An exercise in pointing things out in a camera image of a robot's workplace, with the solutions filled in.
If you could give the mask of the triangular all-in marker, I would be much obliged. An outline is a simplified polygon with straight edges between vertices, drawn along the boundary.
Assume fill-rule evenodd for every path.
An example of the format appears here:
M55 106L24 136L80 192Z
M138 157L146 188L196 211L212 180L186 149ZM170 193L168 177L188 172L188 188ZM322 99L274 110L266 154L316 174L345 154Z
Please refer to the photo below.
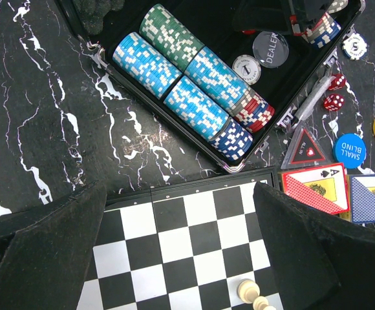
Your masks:
M331 160L308 127L301 123L292 136L290 145L281 164L282 170L326 165Z

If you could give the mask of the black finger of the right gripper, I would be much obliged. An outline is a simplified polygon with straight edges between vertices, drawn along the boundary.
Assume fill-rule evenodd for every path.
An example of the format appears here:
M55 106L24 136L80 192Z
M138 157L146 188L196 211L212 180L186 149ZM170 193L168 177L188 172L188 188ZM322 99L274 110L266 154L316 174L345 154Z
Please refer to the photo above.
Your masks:
M292 32L289 1L241 1L232 20L234 30Z

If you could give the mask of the black poker set case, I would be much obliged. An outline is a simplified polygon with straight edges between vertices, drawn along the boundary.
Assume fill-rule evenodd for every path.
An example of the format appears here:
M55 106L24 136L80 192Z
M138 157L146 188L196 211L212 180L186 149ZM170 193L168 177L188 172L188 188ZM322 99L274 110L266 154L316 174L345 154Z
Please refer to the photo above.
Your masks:
M363 11L349 1L58 1L102 67L239 172Z

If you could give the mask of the black white chess board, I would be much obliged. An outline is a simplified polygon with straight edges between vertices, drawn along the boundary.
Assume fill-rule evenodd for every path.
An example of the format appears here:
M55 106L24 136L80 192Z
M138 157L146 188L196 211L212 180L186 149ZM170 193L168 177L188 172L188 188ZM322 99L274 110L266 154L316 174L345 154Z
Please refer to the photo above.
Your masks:
M248 309L256 282L282 308L253 203L273 168L150 189L110 200L78 309Z

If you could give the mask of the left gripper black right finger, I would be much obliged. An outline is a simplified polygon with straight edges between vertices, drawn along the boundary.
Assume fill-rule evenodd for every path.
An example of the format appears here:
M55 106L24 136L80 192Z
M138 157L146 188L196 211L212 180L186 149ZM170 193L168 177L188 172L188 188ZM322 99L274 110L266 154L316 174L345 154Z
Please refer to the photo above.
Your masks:
M375 309L375 230L264 183L253 200L285 309Z

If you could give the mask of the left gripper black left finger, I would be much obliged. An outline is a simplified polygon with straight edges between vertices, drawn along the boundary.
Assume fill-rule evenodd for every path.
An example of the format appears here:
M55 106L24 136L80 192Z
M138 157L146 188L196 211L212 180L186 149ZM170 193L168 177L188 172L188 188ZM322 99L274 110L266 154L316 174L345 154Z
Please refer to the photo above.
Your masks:
M93 182L0 222L0 309L75 309L106 188Z

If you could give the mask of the grey white chip stack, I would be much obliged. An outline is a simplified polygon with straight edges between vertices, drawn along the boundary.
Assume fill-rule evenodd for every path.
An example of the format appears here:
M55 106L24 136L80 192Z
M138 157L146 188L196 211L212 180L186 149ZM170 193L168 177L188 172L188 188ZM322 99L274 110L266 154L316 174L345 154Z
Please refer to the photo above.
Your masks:
M357 33L353 33L343 41L342 49L350 60L360 60L367 53L367 43Z

